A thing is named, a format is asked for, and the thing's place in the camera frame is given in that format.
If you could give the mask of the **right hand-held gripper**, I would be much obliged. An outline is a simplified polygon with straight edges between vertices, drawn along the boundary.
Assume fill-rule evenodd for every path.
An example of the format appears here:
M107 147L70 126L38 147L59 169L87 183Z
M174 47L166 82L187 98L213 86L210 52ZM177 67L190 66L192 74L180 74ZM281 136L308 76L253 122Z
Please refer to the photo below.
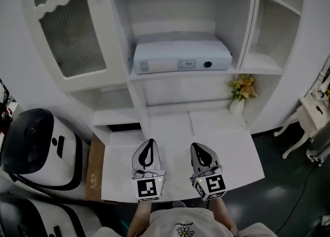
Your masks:
M192 143L190 152L191 164L195 172L190 181L200 198L208 201L222 197L227 189L217 154L200 143Z

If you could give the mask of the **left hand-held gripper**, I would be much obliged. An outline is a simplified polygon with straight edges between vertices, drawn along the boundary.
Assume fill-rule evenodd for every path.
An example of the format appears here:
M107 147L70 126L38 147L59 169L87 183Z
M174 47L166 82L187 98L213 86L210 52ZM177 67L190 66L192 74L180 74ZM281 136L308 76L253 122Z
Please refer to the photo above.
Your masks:
M161 170L158 145L154 139L145 141L132 156L132 184L139 201L159 200L162 197L166 172Z

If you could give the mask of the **cabinet door with glass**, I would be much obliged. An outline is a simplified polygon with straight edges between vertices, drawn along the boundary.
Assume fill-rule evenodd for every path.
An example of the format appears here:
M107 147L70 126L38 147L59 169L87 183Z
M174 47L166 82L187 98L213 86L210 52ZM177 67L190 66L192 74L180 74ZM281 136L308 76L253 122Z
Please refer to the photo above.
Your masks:
M28 29L56 86L75 92L128 82L111 0L22 0Z

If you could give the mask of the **person's right forearm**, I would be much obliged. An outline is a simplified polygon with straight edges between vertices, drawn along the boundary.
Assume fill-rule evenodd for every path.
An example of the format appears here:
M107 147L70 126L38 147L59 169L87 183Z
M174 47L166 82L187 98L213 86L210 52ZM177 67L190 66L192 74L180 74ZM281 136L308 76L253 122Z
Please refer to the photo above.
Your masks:
M233 234L236 234L238 229L232 216L230 215L223 199L221 197L209 200L209 210L213 213L214 219L223 224Z

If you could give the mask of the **person's left forearm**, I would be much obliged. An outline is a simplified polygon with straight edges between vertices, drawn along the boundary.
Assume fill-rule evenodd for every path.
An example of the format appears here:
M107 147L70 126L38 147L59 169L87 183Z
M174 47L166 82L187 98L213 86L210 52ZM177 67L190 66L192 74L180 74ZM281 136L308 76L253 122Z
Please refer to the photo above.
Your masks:
M144 234L150 225L151 209L151 201L141 201L138 203L128 229L127 237L139 237Z

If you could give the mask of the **white desk hutch shelving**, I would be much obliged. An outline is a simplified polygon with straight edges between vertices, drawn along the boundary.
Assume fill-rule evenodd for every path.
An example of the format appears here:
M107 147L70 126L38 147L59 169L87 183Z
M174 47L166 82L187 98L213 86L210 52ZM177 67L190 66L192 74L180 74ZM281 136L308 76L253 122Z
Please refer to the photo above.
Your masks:
M290 61L304 0L111 0L128 74L139 36L202 32L220 39L229 73L281 76Z

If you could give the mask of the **brown cardboard box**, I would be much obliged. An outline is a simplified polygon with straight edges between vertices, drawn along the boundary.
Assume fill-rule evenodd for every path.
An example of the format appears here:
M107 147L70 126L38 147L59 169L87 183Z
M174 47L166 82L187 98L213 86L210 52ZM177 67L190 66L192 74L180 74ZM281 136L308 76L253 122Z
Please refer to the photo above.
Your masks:
M105 145L93 134L88 157L86 199L100 202Z

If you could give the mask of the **white ceramic vase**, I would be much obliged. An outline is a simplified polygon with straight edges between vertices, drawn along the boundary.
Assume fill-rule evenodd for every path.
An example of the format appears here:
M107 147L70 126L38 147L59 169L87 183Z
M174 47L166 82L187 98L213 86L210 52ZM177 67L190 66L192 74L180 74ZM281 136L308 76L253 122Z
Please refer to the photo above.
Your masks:
M229 106L229 113L232 116L240 116L244 110L245 99L234 99Z

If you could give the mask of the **person's white flower-print shirt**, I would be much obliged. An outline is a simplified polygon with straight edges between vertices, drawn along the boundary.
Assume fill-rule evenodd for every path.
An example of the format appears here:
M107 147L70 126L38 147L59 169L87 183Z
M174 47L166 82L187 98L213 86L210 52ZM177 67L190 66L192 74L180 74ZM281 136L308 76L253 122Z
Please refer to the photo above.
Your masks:
M203 208L172 208L151 214L150 225L139 237L277 237L262 223L231 232Z

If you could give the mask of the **yellow flower bouquet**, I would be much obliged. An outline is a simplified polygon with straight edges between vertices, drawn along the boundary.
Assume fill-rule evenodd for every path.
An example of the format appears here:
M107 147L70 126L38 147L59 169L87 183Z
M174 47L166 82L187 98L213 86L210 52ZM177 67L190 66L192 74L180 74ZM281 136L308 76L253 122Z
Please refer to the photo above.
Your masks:
M231 89L233 100L246 100L257 98L255 91L255 78L249 74L239 74L232 81L229 81L228 86Z

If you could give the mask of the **white robot with black visor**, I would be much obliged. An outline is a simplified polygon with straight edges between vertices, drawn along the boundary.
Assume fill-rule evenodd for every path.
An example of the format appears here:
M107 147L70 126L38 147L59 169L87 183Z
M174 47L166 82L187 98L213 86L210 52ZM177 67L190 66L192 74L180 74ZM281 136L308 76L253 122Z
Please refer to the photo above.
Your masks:
M87 207L0 195L0 237L93 237L101 228Z
M90 146L50 111L21 112L0 149L8 175L48 195L84 199Z

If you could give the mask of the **large white carton box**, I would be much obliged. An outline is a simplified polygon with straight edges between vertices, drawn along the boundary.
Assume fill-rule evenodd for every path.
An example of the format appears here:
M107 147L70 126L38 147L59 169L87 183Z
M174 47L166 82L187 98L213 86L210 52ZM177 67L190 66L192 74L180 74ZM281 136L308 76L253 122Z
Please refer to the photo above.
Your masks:
M214 35L171 32L139 36L134 53L137 74L228 70L232 55Z

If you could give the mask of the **white curved-leg side table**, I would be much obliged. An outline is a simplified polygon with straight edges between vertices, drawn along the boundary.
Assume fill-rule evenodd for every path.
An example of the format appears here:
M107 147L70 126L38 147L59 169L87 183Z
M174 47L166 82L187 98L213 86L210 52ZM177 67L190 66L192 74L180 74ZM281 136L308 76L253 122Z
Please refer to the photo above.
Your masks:
M292 145L282 155L283 159L305 144L308 140L313 141L314 137L327 125L330 121L330 101L328 96L322 92L309 91L304 97L300 98L301 105L291 114L283 123L282 128L274 132L274 136L280 136L288 128L288 126L297 120L304 134L300 140Z

